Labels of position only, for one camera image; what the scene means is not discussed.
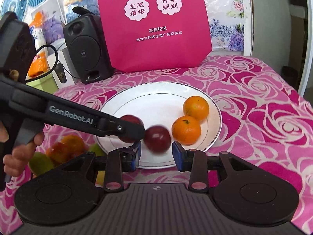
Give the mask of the person's left hand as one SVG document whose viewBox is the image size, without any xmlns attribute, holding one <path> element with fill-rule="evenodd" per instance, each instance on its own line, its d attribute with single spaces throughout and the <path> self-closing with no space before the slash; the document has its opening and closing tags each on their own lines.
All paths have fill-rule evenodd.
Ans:
<svg viewBox="0 0 313 235">
<path fill-rule="evenodd" d="M 40 146 L 45 139 L 43 131 L 36 134 L 33 141 L 27 145 L 19 145 L 3 158 L 4 172 L 12 177 L 20 176 L 28 162 L 34 156 L 37 146 Z"/>
</svg>

